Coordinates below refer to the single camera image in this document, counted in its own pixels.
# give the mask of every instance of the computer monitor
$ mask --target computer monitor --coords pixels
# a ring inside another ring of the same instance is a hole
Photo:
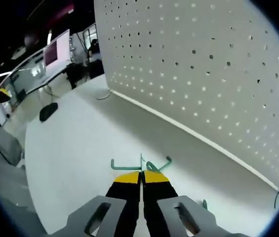
[[[70,31],[66,30],[45,47],[44,65],[46,75],[52,74],[71,63],[69,39]]]

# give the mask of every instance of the yellow object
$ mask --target yellow object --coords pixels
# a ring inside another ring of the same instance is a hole
[[[9,93],[4,88],[0,88],[0,92],[6,94],[8,97],[10,97]]]
[[[138,183],[138,175],[139,175],[138,171],[132,172],[132,173],[128,173],[128,174],[123,174],[123,175],[117,177],[114,180],[114,182],[137,184]]]
[[[161,173],[145,170],[145,182],[146,183],[161,183],[169,182],[168,178]]]

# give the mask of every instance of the white pegboard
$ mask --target white pegboard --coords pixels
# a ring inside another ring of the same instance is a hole
[[[96,0],[108,85],[279,187],[279,34],[245,0]]]

